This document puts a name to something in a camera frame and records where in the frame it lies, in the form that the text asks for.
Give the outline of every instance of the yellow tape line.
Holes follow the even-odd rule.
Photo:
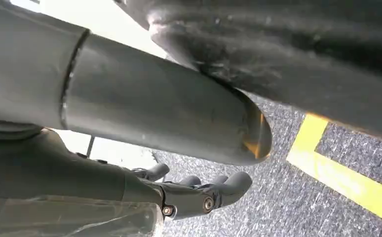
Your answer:
[[[287,160],[382,218],[382,184],[314,151],[327,124],[322,118],[306,115]]]

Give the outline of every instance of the bolt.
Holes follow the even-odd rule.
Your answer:
[[[214,201],[211,197],[206,197],[204,199],[204,211],[210,212],[213,209]]]
[[[163,212],[163,214],[164,214],[165,216],[170,216],[170,215],[172,215],[172,213],[174,212],[174,208],[171,207],[171,206],[165,206],[165,207],[163,208],[162,212]]]

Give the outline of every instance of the yellow floor marking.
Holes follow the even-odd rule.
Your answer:
[[[287,160],[382,218],[382,184],[314,151],[327,124],[322,118],[306,115]]]

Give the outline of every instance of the gray carpet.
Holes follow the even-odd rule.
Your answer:
[[[166,237],[382,237],[382,219],[292,166],[285,159],[304,114],[261,98],[274,134],[271,157],[256,166],[235,167],[154,151],[171,167],[167,180],[197,175],[208,182],[216,175],[248,172],[249,192],[235,205],[207,216],[166,222]],[[382,142],[328,125],[316,151],[382,183]]]

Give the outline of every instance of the dark gray pipe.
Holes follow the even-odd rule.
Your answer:
[[[0,120],[227,164],[258,163],[271,148],[267,121],[241,92],[4,1]]]

